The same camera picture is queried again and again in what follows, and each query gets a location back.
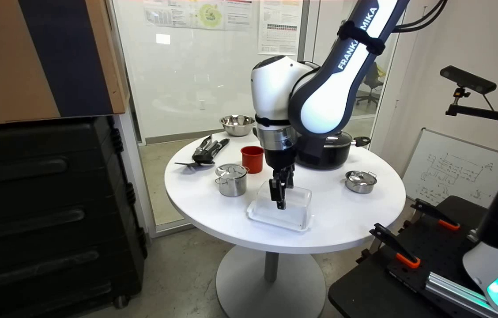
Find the small object on table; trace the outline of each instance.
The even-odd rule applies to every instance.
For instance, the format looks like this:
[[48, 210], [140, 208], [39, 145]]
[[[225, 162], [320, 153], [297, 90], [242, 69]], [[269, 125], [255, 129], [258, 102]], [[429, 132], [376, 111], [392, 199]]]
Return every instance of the small object on table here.
[[221, 139], [221, 141], [214, 141], [212, 136], [207, 136], [200, 146], [195, 150], [193, 153], [193, 161], [196, 162], [212, 162], [214, 164], [214, 157], [218, 155], [219, 150], [223, 150], [226, 145], [230, 143], [230, 139]]
[[186, 166], [188, 173], [196, 173], [200, 169], [207, 169], [214, 166], [214, 162], [175, 162], [175, 164]]
[[279, 210], [276, 201], [271, 199], [271, 189], [265, 182], [249, 203], [248, 217], [278, 228], [308, 231], [311, 226], [311, 196], [313, 192], [302, 187], [286, 189], [286, 208]]
[[248, 191], [248, 169], [241, 164], [221, 164], [216, 169], [218, 189], [223, 196], [242, 196]]
[[248, 136], [253, 131], [255, 118], [246, 115], [230, 115], [221, 118], [221, 125], [230, 136], [241, 138]]
[[249, 173], [260, 173], [263, 169], [263, 153], [262, 146], [244, 146], [242, 148], [242, 164], [248, 168]]
[[376, 178], [366, 171], [348, 171], [345, 173], [345, 185], [359, 194], [368, 194], [373, 191]]

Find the glass door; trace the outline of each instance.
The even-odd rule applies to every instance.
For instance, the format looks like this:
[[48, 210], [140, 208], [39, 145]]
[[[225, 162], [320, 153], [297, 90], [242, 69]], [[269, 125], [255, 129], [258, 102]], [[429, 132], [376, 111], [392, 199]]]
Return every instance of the glass door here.
[[172, 155], [221, 131], [226, 115], [255, 115], [251, 69], [297, 56], [301, 0], [113, 0], [140, 153], [158, 228], [186, 224], [165, 189]]

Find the table pedestal base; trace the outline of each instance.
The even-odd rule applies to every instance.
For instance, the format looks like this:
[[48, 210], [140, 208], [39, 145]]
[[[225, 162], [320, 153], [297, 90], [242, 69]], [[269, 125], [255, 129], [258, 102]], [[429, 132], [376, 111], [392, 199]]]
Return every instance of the table pedestal base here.
[[278, 275], [265, 279], [265, 252], [233, 247], [221, 261], [216, 290], [230, 318], [311, 318], [325, 302], [325, 279], [313, 256], [281, 254]]

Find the red cup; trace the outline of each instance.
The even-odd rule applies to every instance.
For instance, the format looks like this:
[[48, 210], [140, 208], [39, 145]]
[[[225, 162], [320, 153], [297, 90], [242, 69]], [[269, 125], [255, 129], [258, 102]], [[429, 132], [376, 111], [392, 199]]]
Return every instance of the red cup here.
[[248, 173], [260, 173], [263, 169], [263, 153], [262, 146], [244, 146], [242, 148], [242, 164]]

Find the round white table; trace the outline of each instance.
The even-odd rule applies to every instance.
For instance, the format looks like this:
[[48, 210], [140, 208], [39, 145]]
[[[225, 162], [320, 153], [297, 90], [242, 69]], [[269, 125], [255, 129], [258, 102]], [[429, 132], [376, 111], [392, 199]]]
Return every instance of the round white table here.
[[[253, 194], [269, 182], [272, 169], [248, 175], [248, 192], [223, 196], [216, 169], [188, 173], [175, 162], [191, 162], [202, 138], [180, 148], [166, 164], [165, 185], [175, 206], [202, 231], [235, 244], [218, 268], [216, 288], [223, 309], [239, 316], [309, 318], [322, 312], [325, 279], [311, 254], [357, 247], [375, 222], [391, 226], [403, 212], [407, 191], [401, 176], [368, 148], [350, 148], [339, 169], [295, 168], [295, 187], [309, 189], [311, 226], [293, 231], [248, 217]], [[216, 161], [242, 161], [241, 148], [260, 145], [255, 136], [230, 138]], [[341, 182], [350, 169], [369, 171], [378, 178], [373, 192], [355, 194]]]

